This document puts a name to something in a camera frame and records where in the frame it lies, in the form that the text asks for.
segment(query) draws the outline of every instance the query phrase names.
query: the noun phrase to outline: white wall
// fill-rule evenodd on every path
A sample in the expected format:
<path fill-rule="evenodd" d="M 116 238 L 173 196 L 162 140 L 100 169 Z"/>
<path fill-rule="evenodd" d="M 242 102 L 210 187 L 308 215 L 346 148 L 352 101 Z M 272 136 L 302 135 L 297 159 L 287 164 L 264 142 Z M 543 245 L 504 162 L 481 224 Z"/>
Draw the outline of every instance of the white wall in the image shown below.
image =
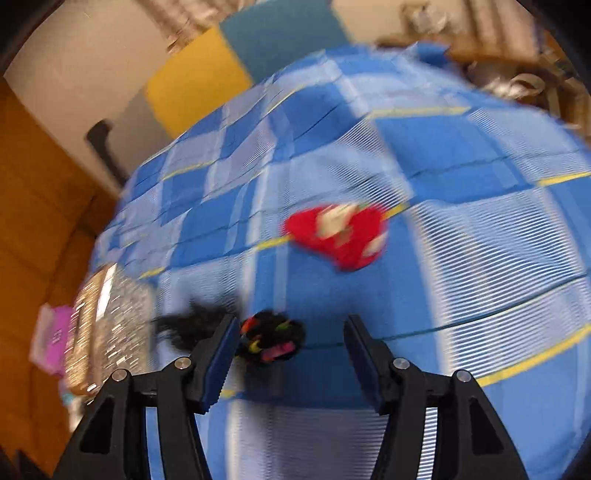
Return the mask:
<path fill-rule="evenodd" d="M 165 39 L 134 0 L 66 0 L 4 76 L 61 147 L 116 193 L 84 137 L 97 121 L 116 118 L 167 58 Z"/>

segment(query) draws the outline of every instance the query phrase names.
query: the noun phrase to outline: red plush toy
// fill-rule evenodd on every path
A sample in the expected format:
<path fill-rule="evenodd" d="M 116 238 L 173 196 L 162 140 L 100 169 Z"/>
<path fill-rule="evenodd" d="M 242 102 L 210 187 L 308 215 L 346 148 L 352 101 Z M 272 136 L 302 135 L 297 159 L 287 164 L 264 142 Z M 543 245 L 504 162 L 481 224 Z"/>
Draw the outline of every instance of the red plush toy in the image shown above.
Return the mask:
<path fill-rule="evenodd" d="M 371 263 L 386 243 L 380 207 L 344 203 L 303 210 L 285 221 L 285 232 L 296 243 L 333 258 L 341 270 Z"/>

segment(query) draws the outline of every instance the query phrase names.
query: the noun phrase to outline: blue tablecloth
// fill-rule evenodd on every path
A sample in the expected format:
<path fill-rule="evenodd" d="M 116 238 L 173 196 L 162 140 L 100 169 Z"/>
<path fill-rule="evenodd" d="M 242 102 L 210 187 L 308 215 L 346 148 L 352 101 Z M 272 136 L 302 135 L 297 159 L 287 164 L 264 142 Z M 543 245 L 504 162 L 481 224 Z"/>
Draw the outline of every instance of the blue tablecloth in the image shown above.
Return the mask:
<path fill-rule="evenodd" d="M 306 324 L 295 358 L 263 370 L 236 361 L 197 418 L 214 480 L 369 478 L 385 419 L 343 346 L 349 313 L 425 371 L 472 371 L 532 480 L 559 478 L 587 435 L 589 152 L 442 58 L 421 45 L 310 55 L 211 113 L 126 186 L 94 267 L 118 261 L 152 282 L 161 313 L 194 299 Z M 298 210 L 361 201 L 390 217 L 366 268 L 339 272 L 281 236 Z M 176 355 L 160 342 L 160 365 Z M 419 478 L 430 477 L 436 421 L 430 410 Z M 154 412 L 147 422 L 159 480 Z"/>

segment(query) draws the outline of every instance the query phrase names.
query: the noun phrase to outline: fabric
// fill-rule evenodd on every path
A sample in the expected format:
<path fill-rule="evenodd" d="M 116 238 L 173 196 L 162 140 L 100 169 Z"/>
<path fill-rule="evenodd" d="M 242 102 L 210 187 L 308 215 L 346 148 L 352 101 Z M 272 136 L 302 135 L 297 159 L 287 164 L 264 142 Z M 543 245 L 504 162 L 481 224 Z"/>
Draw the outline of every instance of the fabric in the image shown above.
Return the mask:
<path fill-rule="evenodd" d="M 250 75 L 215 26 L 166 62 L 144 94 L 154 116 L 176 137 L 251 85 Z"/>
<path fill-rule="evenodd" d="M 545 113 L 412 51 L 319 51 L 138 168 L 93 268 L 118 261 L 157 286 L 161 314 L 195 300 L 304 323 L 294 358 L 234 362 L 197 416 L 215 480 L 369 478 L 386 419 L 343 346 L 351 313 L 425 371 L 471 370 L 530 478 L 556 480 L 591 427 L 589 159 Z M 347 202 L 386 210 L 387 244 L 365 268 L 340 272 L 281 235 L 292 213 Z M 177 355 L 159 343 L 160 365 Z M 159 480 L 155 422 L 149 411 Z M 421 479 L 433 411 L 425 431 Z"/>
<path fill-rule="evenodd" d="M 322 48 L 349 44 L 326 0 L 269 0 L 220 24 L 255 82 Z"/>

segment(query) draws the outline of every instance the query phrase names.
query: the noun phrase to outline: metal screw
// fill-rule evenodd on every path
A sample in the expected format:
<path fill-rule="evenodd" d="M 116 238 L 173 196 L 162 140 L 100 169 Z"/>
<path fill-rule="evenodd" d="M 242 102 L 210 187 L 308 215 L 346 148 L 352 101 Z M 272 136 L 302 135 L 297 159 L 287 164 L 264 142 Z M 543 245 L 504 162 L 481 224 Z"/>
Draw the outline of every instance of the metal screw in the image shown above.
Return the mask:
<path fill-rule="evenodd" d="M 121 380 L 124 380 L 125 377 L 127 377 L 127 372 L 125 370 L 123 370 L 122 368 L 115 370 L 113 372 L 113 374 L 111 375 L 111 378 L 113 378 L 113 380 L 115 380 L 116 382 L 120 382 Z"/>
<path fill-rule="evenodd" d="M 174 361 L 174 366 L 179 370 L 184 370 L 191 366 L 191 359 L 188 356 L 182 356 Z"/>
<path fill-rule="evenodd" d="M 395 358 L 393 364 L 399 370 L 406 370 L 408 367 L 410 367 L 410 362 L 408 360 L 406 360 L 405 358 L 401 358 L 401 357 Z"/>
<path fill-rule="evenodd" d="M 456 373 L 456 377 L 460 382 L 464 382 L 464 383 L 467 383 L 470 380 L 472 380 L 472 376 L 470 375 L 470 372 L 467 372 L 466 370 L 458 370 Z"/>

